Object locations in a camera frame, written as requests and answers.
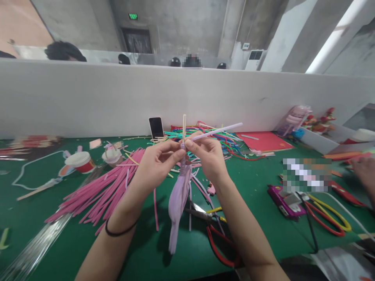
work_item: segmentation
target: doorway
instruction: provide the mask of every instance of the doorway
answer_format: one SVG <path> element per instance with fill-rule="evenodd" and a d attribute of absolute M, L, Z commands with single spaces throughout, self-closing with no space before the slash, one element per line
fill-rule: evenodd
<path fill-rule="evenodd" d="M 121 28 L 129 53 L 152 53 L 150 32 L 147 29 Z"/>

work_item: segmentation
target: white air conditioner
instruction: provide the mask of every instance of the white air conditioner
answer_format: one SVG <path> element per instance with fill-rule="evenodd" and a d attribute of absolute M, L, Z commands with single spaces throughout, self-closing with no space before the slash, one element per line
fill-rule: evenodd
<path fill-rule="evenodd" d="M 251 50 L 245 70 L 257 71 L 263 56 L 263 52 L 264 50 Z"/>

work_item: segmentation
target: black hair tie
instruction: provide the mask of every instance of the black hair tie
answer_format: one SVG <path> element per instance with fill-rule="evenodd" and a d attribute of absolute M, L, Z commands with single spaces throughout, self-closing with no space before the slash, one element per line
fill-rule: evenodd
<path fill-rule="evenodd" d="M 110 231 L 108 230 L 108 221 L 109 221 L 109 219 L 105 222 L 105 231 L 106 231 L 107 234 L 108 234 L 109 236 L 111 236 L 111 237 L 119 237 L 119 236 L 121 236 L 121 235 L 124 235 L 124 234 L 128 233 L 130 230 L 133 229 L 133 227 L 136 226 L 136 224 L 137 224 L 137 222 L 138 222 L 138 220 L 136 220 L 136 222 L 135 222 L 131 227 L 129 227 L 128 229 L 126 229 L 125 231 L 123 231 L 123 232 L 121 232 L 121 233 L 113 233 L 113 232 L 110 232 Z"/>

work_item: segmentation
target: exit sign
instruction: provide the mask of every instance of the exit sign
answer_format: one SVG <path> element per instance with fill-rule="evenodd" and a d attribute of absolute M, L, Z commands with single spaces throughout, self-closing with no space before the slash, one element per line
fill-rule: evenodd
<path fill-rule="evenodd" d="M 138 20 L 138 14 L 128 14 L 130 20 Z"/>

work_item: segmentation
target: black hair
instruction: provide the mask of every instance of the black hair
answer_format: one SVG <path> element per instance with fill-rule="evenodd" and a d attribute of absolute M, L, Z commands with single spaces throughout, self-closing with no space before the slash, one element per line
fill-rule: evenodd
<path fill-rule="evenodd" d="M 225 62 L 221 62 L 219 63 L 219 65 L 217 66 L 218 69 L 227 69 L 227 64 Z"/>
<path fill-rule="evenodd" d="M 16 59 L 15 56 L 9 54 L 9 53 L 6 53 L 6 52 L 3 52 L 3 51 L 0 51 L 0 57 L 5 57 L 7 59 Z"/>
<path fill-rule="evenodd" d="M 127 65 L 130 65 L 130 59 L 125 56 L 124 54 L 119 54 L 118 55 L 118 60 L 119 60 L 119 64 L 127 64 Z"/>
<path fill-rule="evenodd" d="M 181 66 L 180 59 L 178 57 L 174 57 L 171 61 L 171 66 L 180 67 Z"/>
<path fill-rule="evenodd" d="M 80 50 L 68 42 L 53 42 L 47 46 L 44 52 L 50 60 L 69 60 L 72 57 L 77 61 L 87 62 L 87 59 L 82 55 Z"/>

